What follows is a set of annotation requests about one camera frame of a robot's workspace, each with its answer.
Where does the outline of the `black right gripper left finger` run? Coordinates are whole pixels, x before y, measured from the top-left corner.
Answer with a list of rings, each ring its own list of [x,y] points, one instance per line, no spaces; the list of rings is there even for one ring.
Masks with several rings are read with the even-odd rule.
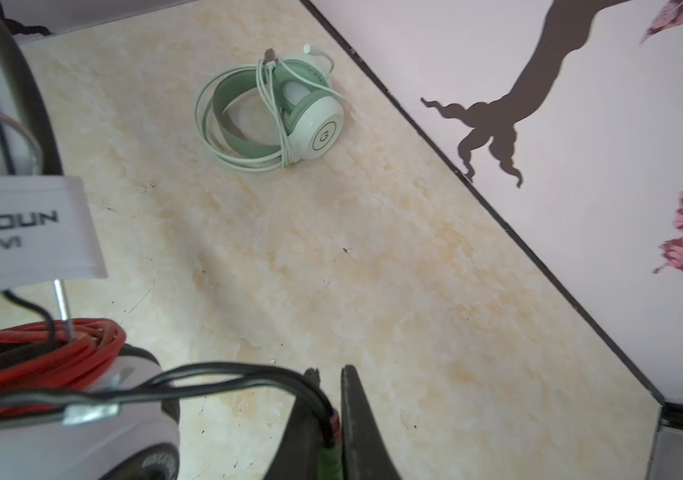
[[[312,387],[308,397],[295,399],[281,440],[264,479],[315,480],[319,479],[318,462],[323,446],[320,422],[325,408],[314,392],[319,388],[319,371],[309,368],[303,378]]]

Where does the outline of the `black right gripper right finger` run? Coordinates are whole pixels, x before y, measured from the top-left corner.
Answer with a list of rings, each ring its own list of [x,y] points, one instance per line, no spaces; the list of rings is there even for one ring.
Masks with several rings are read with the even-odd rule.
[[[375,422],[357,368],[341,370],[343,474],[349,480],[401,480]]]

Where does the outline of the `mint green over-ear headphones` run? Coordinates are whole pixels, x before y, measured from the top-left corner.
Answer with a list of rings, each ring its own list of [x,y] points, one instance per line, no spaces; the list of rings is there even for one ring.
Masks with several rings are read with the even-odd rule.
[[[271,172],[317,160],[345,126],[345,98],[332,87],[334,70],[332,57],[310,44],[286,57],[269,49],[259,62],[226,70],[203,86],[193,107],[197,135],[215,159],[240,172]],[[244,139],[224,123],[229,106],[251,91],[273,120],[275,145]]]

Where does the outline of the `white black over-ear headphones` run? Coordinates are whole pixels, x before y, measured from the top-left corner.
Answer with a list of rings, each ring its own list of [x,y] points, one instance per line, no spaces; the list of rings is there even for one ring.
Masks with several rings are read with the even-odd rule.
[[[0,330],[0,394],[115,393],[159,374],[104,318],[75,318],[67,279],[106,274],[82,182],[64,175],[28,64],[0,14],[0,295],[35,322]],[[174,400],[0,406],[0,479],[174,479]]]

